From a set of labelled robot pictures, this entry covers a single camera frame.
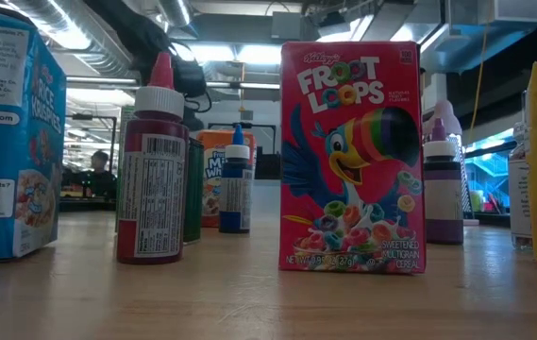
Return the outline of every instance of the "red bottle cap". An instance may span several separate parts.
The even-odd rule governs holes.
[[[155,61],[149,86],[157,86],[166,89],[174,89],[174,69],[172,57],[167,52],[160,52]]]

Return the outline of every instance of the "desk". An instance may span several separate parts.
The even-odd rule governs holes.
[[[508,229],[429,246],[413,277],[279,272],[277,218],[152,266],[116,263],[113,228],[62,213],[57,242],[0,263],[0,339],[537,339],[537,264]]]

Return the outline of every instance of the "red squeeze bottle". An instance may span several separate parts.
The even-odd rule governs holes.
[[[170,56],[160,53],[148,86],[136,92],[138,119],[126,126],[117,261],[167,264],[182,258],[189,130],[174,91]]]

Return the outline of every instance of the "toucan cartoon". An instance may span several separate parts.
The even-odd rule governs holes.
[[[329,133],[325,133],[317,122],[311,134],[325,139],[329,167],[342,180],[343,193],[337,194],[328,189],[318,156],[306,139],[300,105],[291,115],[290,127],[296,145],[288,141],[283,143],[283,182],[289,185],[294,196],[308,195],[321,208],[331,201],[360,206],[362,202],[356,186],[365,181],[363,167],[389,159],[414,166],[419,158],[416,124],[408,112],[398,107],[370,111]],[[375,202],[385,212],[386,219],[395,220],[401,214],[397,208],[398,189],[399,179],[396,179],[390,192]]]

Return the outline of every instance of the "blue cereal box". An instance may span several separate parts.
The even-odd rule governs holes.
[[[35,26],[0,14],[0,259],[57,238],[66,76]]]

